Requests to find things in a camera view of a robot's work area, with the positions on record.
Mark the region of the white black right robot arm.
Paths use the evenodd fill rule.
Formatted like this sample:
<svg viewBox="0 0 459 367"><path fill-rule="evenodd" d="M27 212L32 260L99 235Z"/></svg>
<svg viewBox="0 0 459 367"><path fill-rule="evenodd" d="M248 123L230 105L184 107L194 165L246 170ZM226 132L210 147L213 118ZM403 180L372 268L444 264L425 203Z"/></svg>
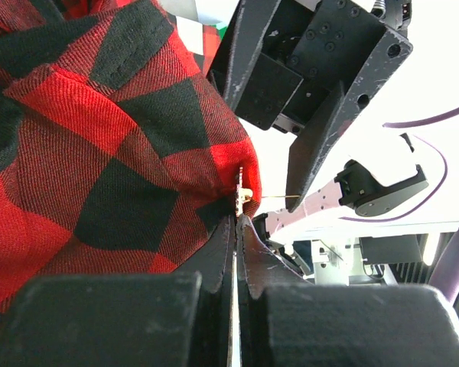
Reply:
<svg viewBox="0 0 459 367"><path fill-rule="evenodd" d="M409 1L241 1L209 78L241 119L291 132L285 207L254 218L263 241L327 209L381 216L424 190L418 164L380 180L362 159L309 193L331 148L412 52Z"/></svg>

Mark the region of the red black plaid shirt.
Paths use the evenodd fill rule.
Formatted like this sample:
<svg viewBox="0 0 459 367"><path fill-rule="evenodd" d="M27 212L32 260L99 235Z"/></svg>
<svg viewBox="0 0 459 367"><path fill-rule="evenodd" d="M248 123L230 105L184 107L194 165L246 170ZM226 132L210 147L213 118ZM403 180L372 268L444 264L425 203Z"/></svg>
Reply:
<svg viewBox="0 0 459 367"><path fill-rule="evenodd" d="M0 316L32 277L165 273L261 200L256 153L155 1L0 1Z"/></svg>

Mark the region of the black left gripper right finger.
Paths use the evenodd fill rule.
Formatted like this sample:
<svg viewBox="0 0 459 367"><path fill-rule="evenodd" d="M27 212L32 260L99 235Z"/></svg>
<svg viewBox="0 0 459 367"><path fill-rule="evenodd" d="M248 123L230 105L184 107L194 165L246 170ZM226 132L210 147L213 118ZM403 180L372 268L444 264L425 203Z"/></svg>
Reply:
<svg viewBox="0 0 459 367"><path fill-rule="evenodd" d="M272 366L265 289L304 279L260 240L246 215L241 215L236 224L236 267L242 365Z"/></svg>

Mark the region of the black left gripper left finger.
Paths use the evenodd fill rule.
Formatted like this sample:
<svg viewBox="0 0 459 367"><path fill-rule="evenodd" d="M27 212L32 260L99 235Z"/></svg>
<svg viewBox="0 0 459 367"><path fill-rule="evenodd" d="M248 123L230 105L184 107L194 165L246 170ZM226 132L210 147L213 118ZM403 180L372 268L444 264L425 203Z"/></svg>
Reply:
<svg viewBox="0 0 459 367"><path fill-rule="evenodd" d="M200 274L197 312L191 331L189 366L226 366L230 354L235 217L227 216L209 240L177 273Z"/></svg>

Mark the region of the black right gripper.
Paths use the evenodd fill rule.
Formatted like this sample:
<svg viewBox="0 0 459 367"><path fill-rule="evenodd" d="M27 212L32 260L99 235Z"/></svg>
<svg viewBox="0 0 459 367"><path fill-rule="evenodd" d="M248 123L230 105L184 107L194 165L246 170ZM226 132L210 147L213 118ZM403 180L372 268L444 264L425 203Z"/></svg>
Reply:
<svg viewBox="0 0 459 367"><path fill-rule="evenodd" d="M241 119L299 134L285 208L304 201L332 147L412 52L410 1L240 1L210 71Z"/></svg>

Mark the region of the small gold brooch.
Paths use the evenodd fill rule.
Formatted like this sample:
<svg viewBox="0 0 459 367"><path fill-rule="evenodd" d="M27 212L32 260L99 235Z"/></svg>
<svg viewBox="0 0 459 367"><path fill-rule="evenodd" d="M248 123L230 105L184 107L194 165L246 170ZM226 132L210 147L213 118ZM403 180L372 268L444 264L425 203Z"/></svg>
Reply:
<svg viewBox="0 0 459 367"><path fill-rule="evenodd" d="M260 174L253 168L240 166L236 171L235 187L230 197L230 212L236 217L247 216L253 219L261 206L263 199L298 198L297 194L262 195L262 180Z"/></svg>

